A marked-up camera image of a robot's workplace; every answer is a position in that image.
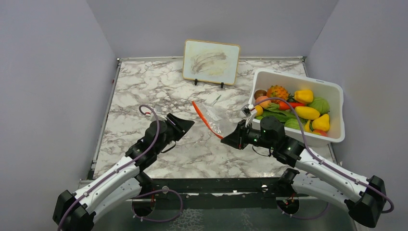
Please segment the clear zip bag orange zipper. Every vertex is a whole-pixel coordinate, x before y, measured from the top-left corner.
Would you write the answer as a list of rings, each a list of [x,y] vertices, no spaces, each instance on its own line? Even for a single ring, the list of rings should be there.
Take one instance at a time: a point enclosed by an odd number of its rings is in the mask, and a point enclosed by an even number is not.
[[[195,101],[192,101],[192,105],[199,118],[216,137],[223,139],[235,130],[236,123],[225,108]]]

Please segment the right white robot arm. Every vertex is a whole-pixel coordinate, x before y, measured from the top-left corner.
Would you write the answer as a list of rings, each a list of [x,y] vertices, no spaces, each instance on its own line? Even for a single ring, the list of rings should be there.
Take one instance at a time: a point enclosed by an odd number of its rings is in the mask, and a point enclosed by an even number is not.
[[[285,134],[284,126],[273,116],[261,119],[260,129],[253,129],[242,120],[235,130],[221,139],[221,143],[236,149],[247,145],[263,147],[279,162],[306,171],[307,175],[295,173],[278,182],[278,191],[285,196],[293,192],[307,194],[346,210],[359,224],[375,228],[386,204],[384,181],[372,176],[367,178],[336,165],[300,141]]]

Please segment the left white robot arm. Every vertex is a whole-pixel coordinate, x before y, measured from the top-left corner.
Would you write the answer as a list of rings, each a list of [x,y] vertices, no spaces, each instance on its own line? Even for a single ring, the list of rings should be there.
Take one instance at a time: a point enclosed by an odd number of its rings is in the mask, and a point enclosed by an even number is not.
[[[132,145],[113,167],[76,190],[62,192],[52,216],[60,231],[90,231],[98,220],[120,203],[151,193],[152,180],[143,173],[172,142],[178,142],[194,121],[172,114],[156,117],[144,136]]]

